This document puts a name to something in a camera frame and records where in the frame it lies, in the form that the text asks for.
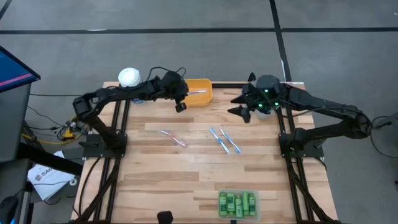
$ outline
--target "table leg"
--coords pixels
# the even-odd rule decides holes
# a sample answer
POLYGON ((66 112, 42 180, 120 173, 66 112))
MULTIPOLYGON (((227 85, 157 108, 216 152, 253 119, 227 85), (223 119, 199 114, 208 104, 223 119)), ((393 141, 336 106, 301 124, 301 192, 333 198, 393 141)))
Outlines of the table leg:
POLYGON ((19 143, 18 158, 27 158, 37 164, 51 167, 53 169, 67 172, 69 174, 81 175, 83 166, 76 162, 69 161, 67 159, 55 156, 51 153, 37 149, 24 143, 19 143))

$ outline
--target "wooden tabletop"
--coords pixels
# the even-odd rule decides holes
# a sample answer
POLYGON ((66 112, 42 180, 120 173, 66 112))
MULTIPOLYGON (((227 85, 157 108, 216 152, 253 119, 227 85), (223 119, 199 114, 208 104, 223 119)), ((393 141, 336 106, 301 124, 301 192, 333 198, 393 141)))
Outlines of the wooden tabletop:
MULTIPOLYGON (((106 82, 104 86, 118 85, 106 82)), ((174 223, 229 223, 218 219, 219 189, 258 190, 261 220, 259 223, 295 223, 292 196, 286 164, 280 155, 277 135, 280 133, 275 113, 266 120, 252 116, 245 124, 239 116, 229 114, 235 107, 229 101, 240 89, 214 88, 208 106, 175 112, 173 101, 157 100, 143 105, 131 103, 126 133, 126 156, 121 160, 112 223, 157 223, 157 213, 170 210, 174 223), (209 128, 221 137, 222 127, 242 150, 227 155, 209 128), (168 130, 185 140, 185 149, 161 134, 168 130)), ((121 104, 119 122, 123 113, 121 104)), ((108 104, 100 118, 110 125, 114 103, 108 104)), ((313 128, 311 115, 294 118, 296 127, 313 128)), ((81 180, 95 159, 85 162, 81 180)), ((319 206, 337 218, 325 168, 315 159, 304 159, 308 188, 319 206)), ((90 175, 83 197, 83 210, 98 192, 103 168, 99 161, 90 175)), ((300 204, 306 218, 301 194, 300 204)), ((104 218, 108 196, 105 196, 101 218, 104 218)))

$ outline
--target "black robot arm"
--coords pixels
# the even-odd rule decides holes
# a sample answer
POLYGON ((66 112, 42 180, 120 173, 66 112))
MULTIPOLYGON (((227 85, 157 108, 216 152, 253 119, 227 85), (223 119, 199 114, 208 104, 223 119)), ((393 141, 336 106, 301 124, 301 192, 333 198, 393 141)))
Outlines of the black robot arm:
POLYGON ((241 116, 246 123, 250 122, 250 111, 270 113, 278 106, 296 111, 312 110, 342 120, 338 124, 309 130, 296 128, 291 140, 295 143, 300 142, 301 146, 298 147, 315 139, 337 136, 361 139, 370 135, 371 122, 357 107, 314 97, 305 90, 280 83, 279 79, 272 75, 263 75, 258 80, 245 85, 242 95, 231 102, 246 105, 246 107, 239 106, 228 110, 232 114, 241 116))
POLYGON ((155 77, 134 87, 100 88, 94 92, 86 93, 73 101, 73 107, 77 118, 94 128, 99 135, 87 142, 80 144, 85 147, 83 157, 91 157, 92 154, 103 157, 118 157, 124 154, 126 147, 126 136, 119 135, 115 129, 105 125, 98 117, 105 105, 119 100, 157 100, 159 98, 172 99, 176 102, 177 112, 187 107, 182 100, 188 93, 188 85, 176 72, 167 72, 162 79, 155 77))

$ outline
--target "orange container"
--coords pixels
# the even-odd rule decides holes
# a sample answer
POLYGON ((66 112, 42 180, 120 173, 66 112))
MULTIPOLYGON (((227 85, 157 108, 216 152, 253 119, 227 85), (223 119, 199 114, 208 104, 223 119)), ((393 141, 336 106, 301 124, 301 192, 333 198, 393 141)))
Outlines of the orange container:
POLYGON ((206 106, 210 103, 213 97, 213 89, 211 87, 211 81, 209 79, 186 79, 185 82, 188 84, 189 92, 206 90, 206 93, 197 93, 185 97, 185 100, 183 100, 183 102, 187 106, 206 106))

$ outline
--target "monitor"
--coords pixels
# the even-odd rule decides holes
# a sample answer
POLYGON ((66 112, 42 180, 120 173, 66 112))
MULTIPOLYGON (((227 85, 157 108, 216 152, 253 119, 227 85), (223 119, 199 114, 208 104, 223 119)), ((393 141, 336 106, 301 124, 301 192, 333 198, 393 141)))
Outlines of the monitor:
POLYGON ((40 75, 0 46, 0 93, 37 80, 40 75))

